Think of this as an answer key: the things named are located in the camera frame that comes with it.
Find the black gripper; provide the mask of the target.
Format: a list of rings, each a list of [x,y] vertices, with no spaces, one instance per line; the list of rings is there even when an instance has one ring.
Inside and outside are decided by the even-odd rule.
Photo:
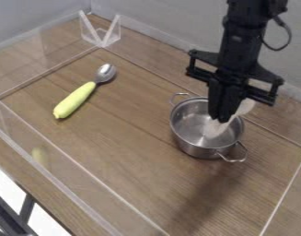
[[[185,74],[205,82],[208,111],[212,119],[227,123],[244,99],[273,105],[277,89],[284,84],[280,76],[259,63],[264,28],[248,29],[227,25],[217,53],[192,49]]]

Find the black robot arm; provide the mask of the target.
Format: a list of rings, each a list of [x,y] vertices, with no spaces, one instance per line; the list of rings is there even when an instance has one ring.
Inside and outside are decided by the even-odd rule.
[[[273,105],[284,79],[261,67],[259,56],[267,25],[273,20],[289,28],[279,15],[288,10],[288,0],[228,0],[223,19],[223,39],[216,53],[193,49],[188,52],[185,74],[207,83],[208,113],[220,123],[236,114],[247,99]]]

